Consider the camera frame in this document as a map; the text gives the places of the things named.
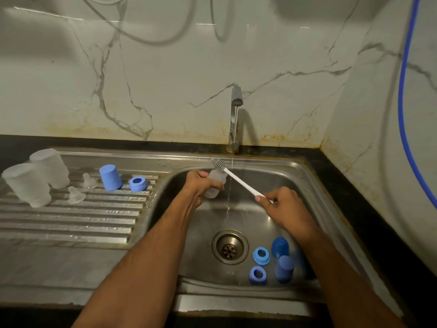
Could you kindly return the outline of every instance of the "black countertop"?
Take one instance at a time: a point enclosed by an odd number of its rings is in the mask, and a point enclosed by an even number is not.
[[[224,145],[216,144],[0,135],[0,152],[2,152],[0,171],[14,164],[25,162],[30,154],[39,149],[52,146],[210,154],[226,152]],[[352,226],[363,244],[363,248],[373,261],[376,270],[389,286],[389,290],[393,292],[393,297],[401,303],[406,316],[409,317],[412,314],[424,327],[435,321],[433,313],[435,301],[432,301],[432,299],[437,294],[437,278],[319,149],[243,146],[239,154],[306,158]],[[35,317],[36,313],[40,313],[44,317],[48,310],[40,310],[39,312],[37,310],[23,311],[25,309],[3,308],[0,313],[4,314],[2,317],[9,325],[17,326],[18,322],[25,323],[23,320],[26,319],[26,315],[23,313],[28,313],[32,318]],[[65,315],[65,318],[74,318],[78,313],[78,311],[71,310],[69,314]],[[212,327],[214,326],[212,325],[213,322],[222,322],[222,326],[227,327],[246,325],[251,327],[272,327],[272,325],[282,327],[288,322],[290,327],[290,322],[287,320],[216,318],[216,321],[212,321],[208,318],[176,317],[177,319],[169,319],[169,327],[205,325]],[[329,322],[314,321],[302,321],[296,324],[297,327],[327,327],[331,325]],[[50,320],[45,321],[45,327],[49,326]]]

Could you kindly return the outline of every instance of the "hand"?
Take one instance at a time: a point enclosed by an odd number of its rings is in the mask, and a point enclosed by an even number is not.
[[[264,195],[266,198],[257,195],[256,201],[278,226],[287,230],[299,243],[319,230],[296,191],[283,186]],[[275,203],[270,203],[269,199],[275,200]]]
[[[223,190],[224,186],[221,181],[207,178],[209,173],[201,170],[192,170],[187,174],[187,180],[183,190],[194,195],[195,205],[199,207],[202,204],[203,194],[211,187],[217,190]]]

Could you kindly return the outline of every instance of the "ribbed drainboard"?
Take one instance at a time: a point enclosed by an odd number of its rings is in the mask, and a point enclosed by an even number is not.
[[[134,174],[120,171],[120,174]],[[90,173],[99,178],[99,174]],[[128,180],[115,191],[103,184],[94,189],[81,189],[82,173],[70,172],[70,185],[86,193],[86,199],[70,205],[68,189],[51,189],[52,201],[41,208],[31,208],[13,192],[0,197],[0,238],[126,244],[158,175],[142,175],[148,188],[132,192]]]

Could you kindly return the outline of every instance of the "blue hose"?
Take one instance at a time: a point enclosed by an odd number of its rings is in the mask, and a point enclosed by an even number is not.
[[[419,182],[423,191],[427,195],[428,199],[431,201],[431,203],[437,209],[437,198],[434,196],[434,194],[432,193],[428,184],[425,182],[425,179],[423,178],[422,174],[420,173],[419,168],[417,167],[417,164],[414,160],[414,157],[412,156],[411,149],[410,149],[409,144],[408,144],[407,134],[405,133],[405,122],[404,122],[404,112],[403,112],[405,74],[407,72],[408,54],[409,54],[409,50],[410,50],[414,26],[416,24],[417,12],[419,10],[419,3],[420,3],[420,0],[413,0],[412,10],[411,10],[411,18],[410,18],[410,22],[408,25],[407,38],[405,39],[405,47],[404,47],[404,52],[403,52],[403,56],[402,56],[401,75],[399,77],[398,122],[399,122],[399,132],[401,135],[402,145],[404,147],[404,151],[405,151],[405,155],[407,156],[408,163],[410,164],[410,167],[414,173],[414,176],[416,176],[417,181]]]

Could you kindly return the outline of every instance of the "white brush handle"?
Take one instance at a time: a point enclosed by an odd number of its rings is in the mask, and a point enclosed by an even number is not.
[[[238,183],[240,183],[242,186],[244,186],[250,193],[253,195],[259,195],[261,197],[266,197],[261,192],[258,192],[253,187],[247,185],[240,177],[236,176],[232,171],[230,171],[228,168],[225,168],[225,173],[227,173],[229,176],[231,176],[233,179],[235,179]]]

